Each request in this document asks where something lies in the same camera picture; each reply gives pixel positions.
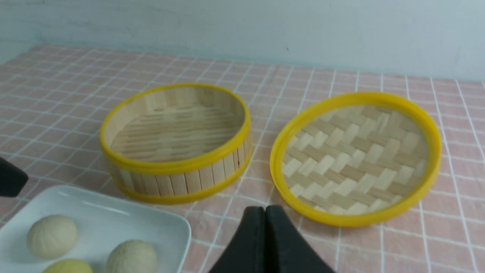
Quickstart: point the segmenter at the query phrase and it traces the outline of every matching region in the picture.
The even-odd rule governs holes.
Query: yellow rim
[[[423,176],[422,183],[407,197],[395,205],[383,210],[369,214],[347,216],[335,215],[316,210],[296,198],[288,189],[283,177],[282,162],[286,147],[291,138],[299,132],[306,124],[314,120],[322,113],[331,111],[336,108],[356,104],[371,104],[381,107],[388,107],[406,114],[411,118],[423,131],[426,141],[428,142],[430,158],[426,172]],[[416,104],[396,95],[381,92],[360,92],[341,95],[319,102],[307,110],[300,113],[291,120],[281,131],[271,150],[270,170],[271,176],[275,182],[276,188],[281,197],[293,209],[302,215],[318,222],[334,226],[358,227],[378,223],[395,217],[414,206],[421,200],[433,186],[439,172],[441,161],[441,139],[438,128],[433,119]]]
[[[113,152],[108,147],[108,145],[106,145],[104,141],[106,126],[108,124],[108,121],[121,107],[123,107],[124,105],[130,103],[131,101],[139,97],[142,97],[152,92],[163,91],[163,90],[172,89],[176,87],[189,87],[189,86],[206,87],[206,88],[212,88],[212,89],[225,92],[231,95],[232,97],[234,97],[235,99],[237,99],[238,102],[242,105],[242,107],[244,108],[244,122],[242,124],[241,129],[237,132],[237,134],[233,138],[231,138],[227,143],[225,143],[221,147],[218,147],[217,149],[207,154],[203,154],[194,158],[180,160],[180,161],[172,161],[172,162],[161,162],[161,163],[131,160]],[[217,162],[223,159],[228,154],[236,150],[244,142],[250,130],[251,130],[251,118],[249,115],[249,109],[247,108],[244,101],[238,95],[234,94],[233,92],[225,88],[215,86],[215,85],[200,84],[200,83],[182,83],[182,84],[166,85],[166,86],[152,88],[145,92],[132,96],[131,98],[120,103],[117,107],[115,107],[113,110],[111,110],[108,113],[107,117],[103,121],[103,124],[101,125],[101,132],[99,134],[99,139],[101,142],[101,149],[105,154],[105,156],[107,157],[107,159],[111,163],[118,166],[119,168],[125,169],[127,171],[143,173],[143,174],[169,175],[169,174],[176,174],[176,173],[198,170],[200,168],[203,168],[207,165],[210,165],[214,162]]]
[[[249,149],[249,155],[246,158],[245,162],[241,167],[235,171],[228,179],[210,187],[205,190],[196,192],[196,193],[191,193],[188,195],[179,195],[179,196],[153,196],[153,195],[146,195],[146,194],[140,194],[138,192],[134,192],[125,186],[123,186],[119,181],[117,181],[112,175],[111,178],[113,179],[114,184],[126,195],[128,195],[130,198],[145,202],[145,203],[152,203],[152,204],[163,204],[163,205],[176,205],[176,204],[183,204],[183,203],[189,203],[189,202],[194,202],[200,199],[204,199],[206,197],[209,197],[211,195],[216,194],[217,192],[225,189],[232,183],[234,183],[247,169],[247,166],[249,165],[249,162],[251,161],[251,156],[253,154],[253,141],[251,140],[250,142],[250,149]]]

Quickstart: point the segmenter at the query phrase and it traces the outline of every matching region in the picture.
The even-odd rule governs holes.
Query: pink tiled surface
[[[235,90],[252,115],[255,152],[238,182],[193,204],[157,206],[193,230],[184,273],[204,273],[231,239],[243,209],[280,204],[339,273],[485,272],[485,85],[404,75],[252,64],[98,48],[39,46],[0,66],[0,156],[31,177],[20,197],[0,198],[0,227],[53,185],[121,197],[98,144],[108,111],[147,88],[207,82]],[[319,100],[381,90],[418,103],[443,139],[440,176],[403,215],[359,229],[302,218],[272,184],[268,158],[285,123]]]

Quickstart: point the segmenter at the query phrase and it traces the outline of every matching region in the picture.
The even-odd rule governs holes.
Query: black object
[[[250,206],[209,273],[335,273],[303,239],[282,206]]]
[[[282,206],[266,208],[266,273],[335,273],[295,229]]]
[[[244,210],[234,237],[209,273],[264,273],[264,208]]]
[[[16,197],[29,180],[21,169],[0,157],[0,196]]]

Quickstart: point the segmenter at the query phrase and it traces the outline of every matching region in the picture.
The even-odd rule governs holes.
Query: bamboo steamer lid
[[[281,196],[303,215],[363,226],[417,203],[441,159],[433,120],[412,102],[362,92],[322,101],[290,121],[272,149]]]

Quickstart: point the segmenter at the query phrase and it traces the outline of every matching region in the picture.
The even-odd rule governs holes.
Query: bamboo steamer basket
[[[205,198],[237,180],[252,154],[249,110],[224,88],[185,83],[157,87],[115,107],[100,142],[125,194],[148,203]]]

